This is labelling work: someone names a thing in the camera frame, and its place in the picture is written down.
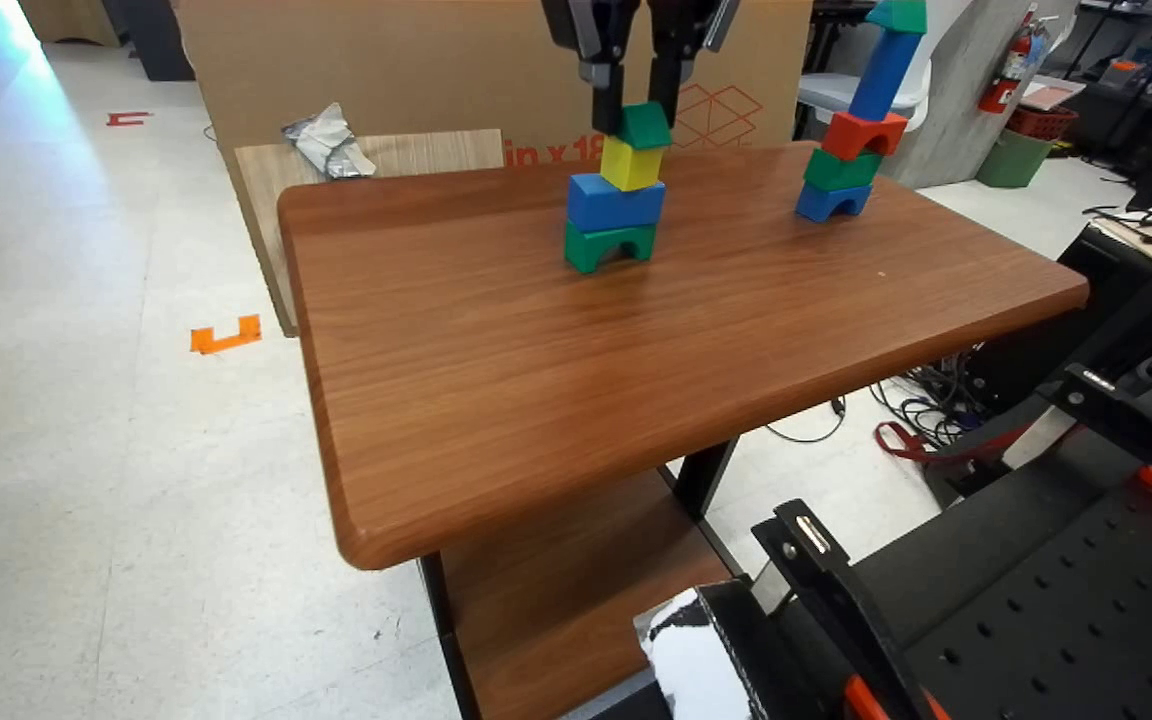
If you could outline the green triangular block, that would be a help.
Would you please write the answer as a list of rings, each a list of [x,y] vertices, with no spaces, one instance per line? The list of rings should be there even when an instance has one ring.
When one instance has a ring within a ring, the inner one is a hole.
[[[656,152],[671,145],[671,125],[659,105],[624,105],[622,141],[633,145],[637,152]]]

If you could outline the yellow cube block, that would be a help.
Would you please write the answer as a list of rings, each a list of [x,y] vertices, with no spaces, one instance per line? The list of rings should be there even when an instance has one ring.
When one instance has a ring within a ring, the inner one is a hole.
[[[610,137],[601,145],[601,175],[616,187],[616,191],[646,191],[647,184],[659,179],[659,165],[666,152],[659,148],[633,148],[622,137]]]

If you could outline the blue rectangular block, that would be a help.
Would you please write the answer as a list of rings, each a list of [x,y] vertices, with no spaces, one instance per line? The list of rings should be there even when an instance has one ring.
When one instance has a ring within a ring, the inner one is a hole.
[[[622,191],[601,171],[576,171],[570,179],[570,224],[582,231],[642,227],[666,217],[666,184]]]

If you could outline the green arch block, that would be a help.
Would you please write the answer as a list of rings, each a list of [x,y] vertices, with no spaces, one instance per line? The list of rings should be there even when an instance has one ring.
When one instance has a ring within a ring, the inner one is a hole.
[[[566,227],[566,265],[582,278],[593,278],[606,261],[628,256],[647,261],[656,251],[656,227],[652,224],[628,224],[628,227]]]

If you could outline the red arch block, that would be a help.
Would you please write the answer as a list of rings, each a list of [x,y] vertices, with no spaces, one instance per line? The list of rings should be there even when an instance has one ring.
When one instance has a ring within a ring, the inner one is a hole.
[[[859,152],[893,157],[903,141],[908,121],[887,114],[886,121],[863,121],[835,114],[824,131],[824,152],[835,162],[855,162]]]

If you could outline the teal top block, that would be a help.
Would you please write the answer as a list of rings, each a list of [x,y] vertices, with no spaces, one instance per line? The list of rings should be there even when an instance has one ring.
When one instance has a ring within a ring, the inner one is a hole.
[[[926,38],[929,33],[929,0],[878,0],[868,9],[868,25],[886,33]]]

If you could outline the blue tall block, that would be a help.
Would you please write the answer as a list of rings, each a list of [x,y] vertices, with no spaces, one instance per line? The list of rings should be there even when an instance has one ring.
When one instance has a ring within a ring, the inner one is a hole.
[[[863,75],[854,92],[850,114],[859,121],[886,121],[893,114],[893,101],[903,83],[903,72],[922,48],[916,33],[880,33],[880,43],[874,48]]]

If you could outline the blue arch block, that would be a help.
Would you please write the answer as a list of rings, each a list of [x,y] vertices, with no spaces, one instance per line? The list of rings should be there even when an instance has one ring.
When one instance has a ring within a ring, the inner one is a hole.
[[[829,224],[832,217],[859,217],[868,206],[874,187],[800,187],[797,217],[814,224]]]

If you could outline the large cardboard box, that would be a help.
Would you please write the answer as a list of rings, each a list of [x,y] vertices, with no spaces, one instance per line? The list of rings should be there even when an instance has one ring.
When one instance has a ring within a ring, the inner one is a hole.
[[[223,152],[339,105],[362,137],[497,128],[510,165],[593,165],[593,89],[541,0],[173,0]],[[742,0],[677,101],[679,152],[779,148],[810,0]]]

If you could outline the red fire extinguisher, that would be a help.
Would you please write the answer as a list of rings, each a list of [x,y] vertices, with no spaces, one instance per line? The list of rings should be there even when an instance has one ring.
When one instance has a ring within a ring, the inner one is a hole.
[[[1043,54],[1049,54],[1049,28],[1038,13],[1029,13],[1016,38],[1009,39],[996,72],[987,75],[980,114],[1003,114],[1016,101],[1029,72],[1043,62]]]

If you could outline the green bucket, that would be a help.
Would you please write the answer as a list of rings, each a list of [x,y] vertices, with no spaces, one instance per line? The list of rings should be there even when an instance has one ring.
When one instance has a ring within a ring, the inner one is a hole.
[[[1029,187],[1042,165],[1049,162],[1049,145],[1025,131],[1003,131],[985,157],[976,179],[987,187]]]

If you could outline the black table leg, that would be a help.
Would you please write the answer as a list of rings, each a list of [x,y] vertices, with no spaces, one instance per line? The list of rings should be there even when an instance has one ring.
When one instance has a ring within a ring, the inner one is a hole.
[[[702,447],[702,451],[690,451],[679,472],[677,472],[677,486],[671,486],[671,498],[679,499],[679,507],[702,520],[725,482],[725,468],[733,461],[735,443],[733,442],[719,442],[712,447]]]

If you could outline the orange tape floor marker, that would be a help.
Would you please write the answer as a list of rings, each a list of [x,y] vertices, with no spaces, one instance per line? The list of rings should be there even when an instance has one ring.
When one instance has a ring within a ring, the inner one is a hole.
[[[240,317],[231,333],[192,328],[188,333],[188,352],[196,352],[196,356],[231,352],[231,347],[255,346],[260,333],[264,333],[260,317]]]

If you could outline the red tape floor marker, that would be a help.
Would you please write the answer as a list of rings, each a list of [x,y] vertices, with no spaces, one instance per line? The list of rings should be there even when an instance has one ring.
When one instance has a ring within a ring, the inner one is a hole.
[[[152,114],[107,114],[107,128],[146,128]]]

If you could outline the lower wooden shelf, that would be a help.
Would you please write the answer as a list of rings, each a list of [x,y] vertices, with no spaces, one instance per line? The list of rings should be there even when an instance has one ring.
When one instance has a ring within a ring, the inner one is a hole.
[[[633,620],[729,564],[659,472],[420,561],[466,720],[559,720],[637,677]]]

